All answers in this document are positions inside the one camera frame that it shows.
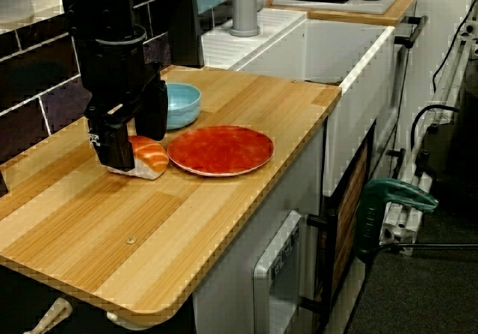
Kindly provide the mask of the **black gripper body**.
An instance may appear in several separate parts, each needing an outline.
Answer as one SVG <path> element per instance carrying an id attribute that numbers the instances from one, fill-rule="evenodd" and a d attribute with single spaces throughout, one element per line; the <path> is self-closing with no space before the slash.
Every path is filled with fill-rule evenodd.
<path id="1" fill-rule="evenodd" d="M 145 62 L 146 30 L 114 38 L 74 36 L 83 86 L 92 97 L 85 108 L 88 122 L 127 123 L 143 108 L 142 95 L 152 82 L 163 81 L 161 64 Z"/>

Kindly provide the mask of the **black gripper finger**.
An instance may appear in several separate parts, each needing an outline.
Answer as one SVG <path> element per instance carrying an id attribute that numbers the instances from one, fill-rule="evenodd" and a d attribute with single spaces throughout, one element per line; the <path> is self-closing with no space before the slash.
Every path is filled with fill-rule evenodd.
<path id="1" fill-rule="evenodd" d="M 142 95 L 143 108 L 135 116 L 137 135 L 161 141 L 167 132 L 167 86 L 165 81 L 149 84 Z"/>
<path id="2" fill-rule="evenodd" d="M 116 170 L 134 169 L 132 144 L 125 123 L 89 122 L 89 141 L 100 163 Z"/>

